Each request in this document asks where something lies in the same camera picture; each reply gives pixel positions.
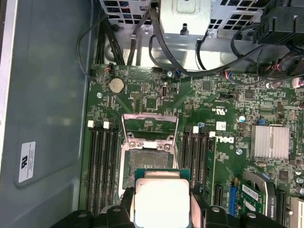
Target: sticker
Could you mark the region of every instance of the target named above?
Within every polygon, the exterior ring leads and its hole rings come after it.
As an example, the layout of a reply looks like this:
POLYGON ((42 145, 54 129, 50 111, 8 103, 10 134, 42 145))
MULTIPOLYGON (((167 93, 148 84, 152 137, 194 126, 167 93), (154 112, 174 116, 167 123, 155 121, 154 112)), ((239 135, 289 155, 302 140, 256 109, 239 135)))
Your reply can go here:
POLYGON ((250 188, 248 188, 244 184, 242 186, 242 190, 243 190, 243 192, 247 193, 249 196, 251 196, 252 198, 254 198, 256 201, 258 201, 258 194, 255 191, 251 190, 250 188))
POLYGON ((225 131, 226 122, 217 122, 216 129, 217 129, 217 131, 225 131))
POLYGON ((21 146, 19 183, 33 177, 36 142, 26 142, 21 146))
POLYGON ((245 206, 251 210, 251 211, 256 211, 256 208, 254 206, 252 206, 250 203, 248 203, 246 200, 245 201, 245 206))

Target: green circuit board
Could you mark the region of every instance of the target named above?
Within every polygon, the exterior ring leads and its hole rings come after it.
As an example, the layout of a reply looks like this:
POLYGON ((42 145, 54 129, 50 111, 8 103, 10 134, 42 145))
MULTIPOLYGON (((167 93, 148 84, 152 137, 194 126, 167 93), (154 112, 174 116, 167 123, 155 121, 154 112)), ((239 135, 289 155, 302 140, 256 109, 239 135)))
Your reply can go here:
MULTIPOLYGON (((183 75, 173 73, 168 77, 166 72, 158 68, 136 66, 114 66, 112 72, 105 71, 106 65, 93 65, 97 76, 96 82, 90 82, 86 122, 95 123, 116 122, 117 151, 112 159, 114 171, 112 176, 112 202, 119 202, 118 195, 120 149, 124 140, 122 114, 157 113, 177 116, 179 119, 176 145, 178 152, 182 150, 182 138, 186 126, 204 126, 213 134, 214 151, 208 154, 208 166, 212 178, 212 189, 215 184, 223 186, 223 207, 229 207, 229 186, 235 179, 241 179, 244 171, 255 171, 268 175, 275 185, 295 194, 295 175, 297 169, 304 167, 304 113, 298 106, 302 102, 304 89, 292 88, 291 81, 284 82, 277 89, 268 89, 266 84, 256 86, 238 86, 228 82, 225 77, 210 75, 204 79, 184 81, 183 75), (119 78, 124 83, 121 93, 114 94, 109 83, 113 78, 119 78), (166 96, 162 96, 163 87, 166 96), (240 123, 239 117, 246 120, 240 123), (265 160, 265 167, 258 167, 256 161, 250 158, 251 126, 259 121, 265 125, 280 124, 290 129, 289 160, 265 160)), ((245 83, 256 81, 254 74, 233 72, 232 78, 245 83)), ((131 123, 128 130, 140 133, 140 136, 153 137, 172 131, 172 127, 158 123, 131 123)), ((86 209, 88 201, 88 186, 91 184, 90 146, 92 145, 92 130, 85 129, 84 158, 80 194, 80 209, 86 209)), ((98 191, 100 186, 93 186, 98 191)))

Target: aluminum heatsink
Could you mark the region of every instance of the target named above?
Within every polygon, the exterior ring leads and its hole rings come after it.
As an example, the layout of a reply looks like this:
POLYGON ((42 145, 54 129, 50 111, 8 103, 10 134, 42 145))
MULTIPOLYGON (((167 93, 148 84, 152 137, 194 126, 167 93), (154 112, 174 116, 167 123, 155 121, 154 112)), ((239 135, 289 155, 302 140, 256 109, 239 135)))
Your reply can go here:
POLYGON ((252 126, 250 156, 257 158, 288 159, 289 128, 252 126))

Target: barcode label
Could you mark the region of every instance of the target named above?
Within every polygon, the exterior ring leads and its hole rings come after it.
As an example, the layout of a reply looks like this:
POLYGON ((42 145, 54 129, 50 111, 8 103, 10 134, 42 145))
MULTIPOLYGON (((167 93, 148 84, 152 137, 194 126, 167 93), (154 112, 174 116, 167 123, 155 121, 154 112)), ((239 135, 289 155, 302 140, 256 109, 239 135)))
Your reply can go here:
POLYGON ((258 194, 255 191, 248 188, 245 184, 243 184, 242 190, 243 192, 254 198, 256 201, 258 201, 258 194))
POLYGON ((250 203, 248 203, 246 200, 245 201, 245 206, 251 210, 251 211, 256 211, 256 208, 254 206, 252 206, 250 203))

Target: motherboard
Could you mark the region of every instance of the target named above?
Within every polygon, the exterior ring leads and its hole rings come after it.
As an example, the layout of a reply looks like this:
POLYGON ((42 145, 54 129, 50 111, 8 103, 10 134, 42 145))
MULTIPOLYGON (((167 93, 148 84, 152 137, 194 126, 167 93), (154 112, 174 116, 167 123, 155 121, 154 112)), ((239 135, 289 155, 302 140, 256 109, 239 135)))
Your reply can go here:
MULTIPOLYGON (((299 227, 304 89, 292 81, 238 86, 221 74, 184 80, 179 71, 138 66, 93 65, 91 74, 80 209, 98 214, 118 204, 136 168, 186 168, 190 187, 201 184, 210 205, 299 227), (129 138, 166 144, 149 149, 129 138)), ((240 72, 232 78, 257 81, 240 72)))

